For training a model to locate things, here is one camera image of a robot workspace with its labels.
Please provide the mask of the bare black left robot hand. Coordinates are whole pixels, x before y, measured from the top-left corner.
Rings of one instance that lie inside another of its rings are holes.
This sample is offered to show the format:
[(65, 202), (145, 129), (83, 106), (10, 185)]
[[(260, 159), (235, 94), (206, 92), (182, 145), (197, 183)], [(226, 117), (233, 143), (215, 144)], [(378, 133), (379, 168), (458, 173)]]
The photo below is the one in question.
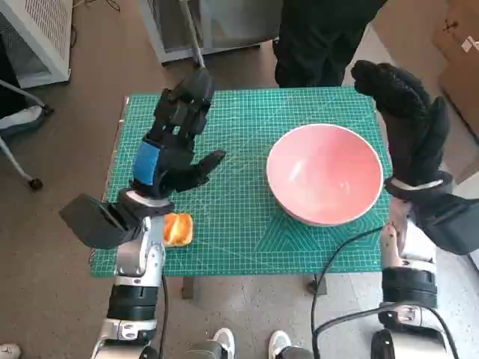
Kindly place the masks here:
[(144, 197), (164, 199), (172, 192), (197, 188), (224, 159), (214, 150), (193, 163), (195, 137), (207, 123), (214, 94), (213, 77), (201, 67), (174, 89), (164, 89), (154, 111), (154, 122), (142, 138), (132, 167), (130, 185)]

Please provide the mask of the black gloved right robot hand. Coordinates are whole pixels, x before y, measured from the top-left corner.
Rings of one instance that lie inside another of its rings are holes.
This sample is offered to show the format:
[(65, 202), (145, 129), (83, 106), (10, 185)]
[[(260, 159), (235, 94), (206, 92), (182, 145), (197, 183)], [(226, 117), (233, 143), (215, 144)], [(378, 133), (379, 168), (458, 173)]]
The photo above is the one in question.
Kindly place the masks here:
[(432, 99), (419, 78), (391, 64), (359, 60), (351, 75), (355, 89), (372, 97), (382, 115), (393, 177), (411, 187), (444, 181), (439, 167), (449, 133), (445, 99)]

